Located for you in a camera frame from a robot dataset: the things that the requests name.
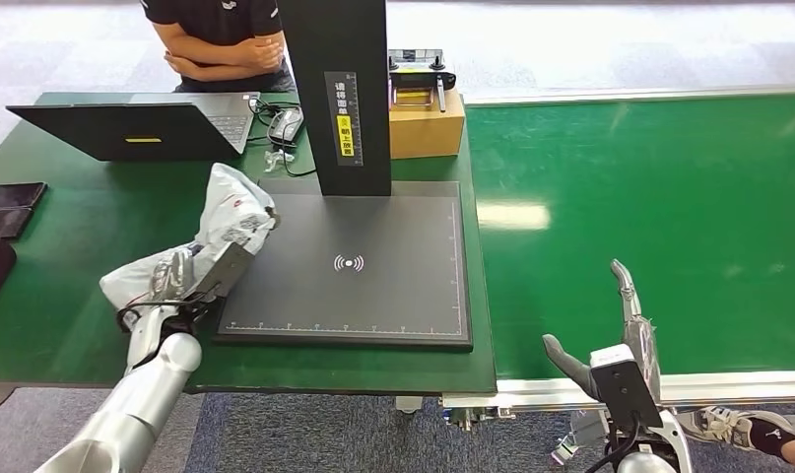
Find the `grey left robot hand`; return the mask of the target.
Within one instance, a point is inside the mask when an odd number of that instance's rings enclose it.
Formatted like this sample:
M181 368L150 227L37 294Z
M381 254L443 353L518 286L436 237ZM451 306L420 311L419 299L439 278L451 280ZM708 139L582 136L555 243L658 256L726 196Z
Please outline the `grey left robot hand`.
M180 248L161 258L154 266L149 284L152 302L182 301L194 284L193 253Z

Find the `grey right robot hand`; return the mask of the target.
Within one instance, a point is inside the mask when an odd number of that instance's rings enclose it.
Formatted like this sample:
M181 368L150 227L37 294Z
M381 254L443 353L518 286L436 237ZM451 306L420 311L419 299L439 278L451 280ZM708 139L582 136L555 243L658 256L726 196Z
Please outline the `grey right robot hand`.
M653 401L660 404L661 372L654 327L641 313L640 299L629 269L618 259L611 261L610 268L618 280L622 300L622 343L631 350ZM554 335L544 334L542 342L546 355L553 365L580 387L588 397L601 401L591 368L568 354Z

